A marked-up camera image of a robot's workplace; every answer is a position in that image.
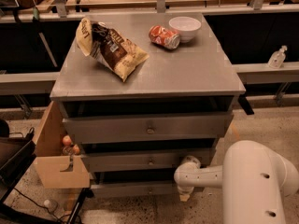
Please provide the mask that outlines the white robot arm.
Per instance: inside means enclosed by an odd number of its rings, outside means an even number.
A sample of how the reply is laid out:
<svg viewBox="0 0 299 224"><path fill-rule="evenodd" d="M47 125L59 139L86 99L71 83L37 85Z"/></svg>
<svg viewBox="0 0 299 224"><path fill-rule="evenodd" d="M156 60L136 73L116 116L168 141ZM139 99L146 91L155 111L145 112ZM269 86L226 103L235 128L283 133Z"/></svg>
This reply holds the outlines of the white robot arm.
<svg viewBox="0 0 299 224"><path fill-rule="evenodd" d="M187 156L174 173L180 198L193 189L221 188L223 224L286 224L283 199L299 190L299 172L286 158L250 140L232 144L223 165L203 168Z"/></svg>

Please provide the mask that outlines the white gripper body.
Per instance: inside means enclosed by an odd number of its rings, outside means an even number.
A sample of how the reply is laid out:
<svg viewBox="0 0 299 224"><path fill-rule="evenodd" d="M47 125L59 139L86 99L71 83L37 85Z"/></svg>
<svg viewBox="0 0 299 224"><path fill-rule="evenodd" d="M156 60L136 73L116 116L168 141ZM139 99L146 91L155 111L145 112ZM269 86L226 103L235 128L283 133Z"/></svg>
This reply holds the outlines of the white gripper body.
<svg viewBox="0 0 299 224"><path fill-rule="evenodd" d="M194 156L186 156L180 166L174 172L174 180L177 184L180 196L190 196L199 179L201 162Z"/></svg>

